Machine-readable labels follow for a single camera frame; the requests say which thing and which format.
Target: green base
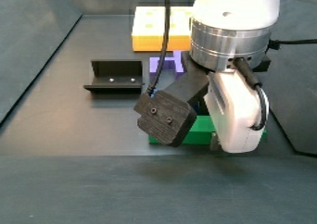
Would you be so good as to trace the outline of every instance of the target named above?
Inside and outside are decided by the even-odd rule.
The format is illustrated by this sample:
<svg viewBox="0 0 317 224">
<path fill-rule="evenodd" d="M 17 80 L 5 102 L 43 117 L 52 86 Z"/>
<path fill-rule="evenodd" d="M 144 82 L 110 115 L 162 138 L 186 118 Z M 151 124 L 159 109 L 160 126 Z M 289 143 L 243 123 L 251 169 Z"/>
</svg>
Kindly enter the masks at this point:
<svg viewBox="0 0 317 224">
<path fill-rule="evenodd" d="M 210 145 L 211 133 L 215 132 L 210 116 L 198 116 L 191 130 L 183 140 L 183 144 Z M 261 140 L 266 141 L 267 132 L 263 130 Z M 159 144 L 158 140 L 148 136 L 150 144 Z"/>
</svg>

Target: black metal bracket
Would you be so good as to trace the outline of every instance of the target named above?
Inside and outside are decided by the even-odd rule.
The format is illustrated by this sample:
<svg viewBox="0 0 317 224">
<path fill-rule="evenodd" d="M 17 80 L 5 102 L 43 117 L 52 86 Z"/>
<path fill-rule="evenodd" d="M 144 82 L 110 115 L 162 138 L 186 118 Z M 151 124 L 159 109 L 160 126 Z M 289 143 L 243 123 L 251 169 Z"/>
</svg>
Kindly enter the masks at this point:
<svg viewBox="0 0 317 224">
<path fill-rule="evenodd" d="M 142 62 L 138 60 L 94 60 L 94 80 L 84 89 L 92 93 L 140 93 Z"/>
</svg>

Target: table surface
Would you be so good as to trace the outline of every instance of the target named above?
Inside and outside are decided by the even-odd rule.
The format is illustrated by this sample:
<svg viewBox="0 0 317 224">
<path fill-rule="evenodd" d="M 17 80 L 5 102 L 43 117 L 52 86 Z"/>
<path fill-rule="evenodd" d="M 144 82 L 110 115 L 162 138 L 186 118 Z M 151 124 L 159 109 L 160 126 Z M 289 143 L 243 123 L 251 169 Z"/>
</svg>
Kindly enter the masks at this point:
<svg viewBox="0 0 317 224">
<path fill-rule="evenodd" d="M 3 222 L 316 223 L 317 160 L 273 116 L 253 153 L 174 149 L 147 143 L 136 96 L 83 89 L 94 59 L 139 59 L 148 82 L 158 54 L 131 51 L 131 26 L 131 16 L 83 17 L 0 130 Z"/>
</svg>

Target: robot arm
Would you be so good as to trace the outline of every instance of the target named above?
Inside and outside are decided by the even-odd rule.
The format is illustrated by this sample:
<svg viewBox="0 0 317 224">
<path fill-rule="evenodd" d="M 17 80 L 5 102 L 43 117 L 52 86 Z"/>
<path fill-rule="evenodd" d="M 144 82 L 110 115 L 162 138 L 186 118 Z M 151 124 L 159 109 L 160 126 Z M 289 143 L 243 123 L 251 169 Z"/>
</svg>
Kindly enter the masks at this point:
<svg viewBox="0 0 317 224">
<path fill-rule="evenodd" d="M 225 151 L 257 148 L 262 126 L 254 128 L 269 104 L 249 76 L 265 55 L 278 6 L 279 0 L 195 0 L 187 75 L 152 97 L 143 94 L 135 106 L 139 127 L 163 144 L 180 145 L 195 121 L 190 103 L 209 85 L 205 100 Z"/>
</svg>

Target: metal bolt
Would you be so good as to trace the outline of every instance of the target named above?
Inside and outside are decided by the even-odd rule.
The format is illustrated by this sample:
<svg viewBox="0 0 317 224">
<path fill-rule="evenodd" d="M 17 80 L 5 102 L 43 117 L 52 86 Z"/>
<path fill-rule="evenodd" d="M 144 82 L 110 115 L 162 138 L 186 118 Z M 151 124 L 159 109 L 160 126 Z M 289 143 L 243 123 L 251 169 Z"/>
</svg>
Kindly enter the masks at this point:
<svg viewBox="0 0 317 224">
<path fill-rule="evenodd" d="M 158 110 L 155 108 L 151 108 L 151 113 L 155 115 Z"/>
<path fill-rule="evenodd" d="M 166 118 L 166 122 L 167 122 L 167 124 L 171 124 L 172 123 L 172 119 L 168 117 L 168 118 Z"/>
</svg>

